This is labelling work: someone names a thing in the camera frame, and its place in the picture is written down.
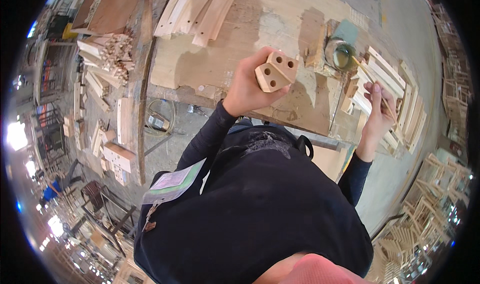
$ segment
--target left hand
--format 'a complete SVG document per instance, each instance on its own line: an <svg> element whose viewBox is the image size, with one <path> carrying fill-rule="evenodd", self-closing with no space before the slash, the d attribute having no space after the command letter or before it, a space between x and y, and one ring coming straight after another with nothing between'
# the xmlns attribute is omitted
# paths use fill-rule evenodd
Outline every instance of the left hand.
<svg viewBox="0 0 480 284"><path fill-rule="evenodd" d="M263 47L238 63L230 90L223 100L223 107L231 116L238 117L249 111L268 107L288 93L291 85L275 92L263 92L255 77L255 68L264 64L268 55L274 51L278 50Z"/></svg>

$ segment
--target sleeve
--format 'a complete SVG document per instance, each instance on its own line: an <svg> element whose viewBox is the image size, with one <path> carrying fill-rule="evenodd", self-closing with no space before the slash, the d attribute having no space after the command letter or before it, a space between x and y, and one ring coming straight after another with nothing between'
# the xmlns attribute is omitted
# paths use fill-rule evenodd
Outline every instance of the sleeve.
<svg viewBox="0 0 480 284"><path fill-rule="evenodd" d="M372 162L360 160L356 153L353 153L352 160L343 173L338 186L352 206L357 206L362 195L363 185L367 178Z"/></svg>

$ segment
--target light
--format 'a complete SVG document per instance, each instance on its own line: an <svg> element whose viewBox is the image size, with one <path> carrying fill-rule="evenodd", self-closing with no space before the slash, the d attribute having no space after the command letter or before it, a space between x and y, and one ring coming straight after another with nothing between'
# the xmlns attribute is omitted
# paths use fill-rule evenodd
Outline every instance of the light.
<svg viewBox="0 0 480 284"><path fill-rule="evenodd" d="M9 124L7 128L7 142L15 151L27 146L27 136L25 135L25 123L17 121Z"/></svg>

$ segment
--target black long-sleeve shirt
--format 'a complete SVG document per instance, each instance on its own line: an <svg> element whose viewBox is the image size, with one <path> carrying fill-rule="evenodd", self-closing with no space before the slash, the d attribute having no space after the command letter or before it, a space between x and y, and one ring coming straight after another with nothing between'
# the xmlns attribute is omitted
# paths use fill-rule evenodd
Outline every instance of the black long-sleeve shirt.
<svg viewBox="0 0 480 284"><path fill-rule="evenodd" d="M181 170L207 158L199 175L157 208L150 218L156 227L146 233L151 205L142 206L135 262L158 283L251 283L276 262L308 252L365 276L373 249L354 206L371 163L354 154L336 185L281 129L227 135L234 122L219 102L178 162Z"/></svg>

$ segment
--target wooden stick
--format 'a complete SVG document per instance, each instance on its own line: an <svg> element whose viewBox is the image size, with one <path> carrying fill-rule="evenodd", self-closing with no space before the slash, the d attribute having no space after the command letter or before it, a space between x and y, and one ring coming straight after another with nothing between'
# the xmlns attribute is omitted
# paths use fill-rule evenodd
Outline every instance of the wooden stick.
<svg viewBox="0 0 480 284"><path fill-rule="evenodd" d="M357 63L357 65L363 70L363 72L365 72L365 74L368 76L368 79L371 81L372 84L375 84L375 81L370 77L370 75L368 74L368 72L365 70L365 68L360 64L360 62L358 62L357 58L352 56L352 59L355 63ZM397 128L401 129L399 123L397 122L397 119L394 117L393 113L392 113L392 110L390 109L390 106L388 105L387 103L387 100L382 96L381 99L383 100L383 103L385 104L385 106L387 107L388 109L388 112L390 113L390 117L392 117L393 121L395 122L395 125Z"/></svg>

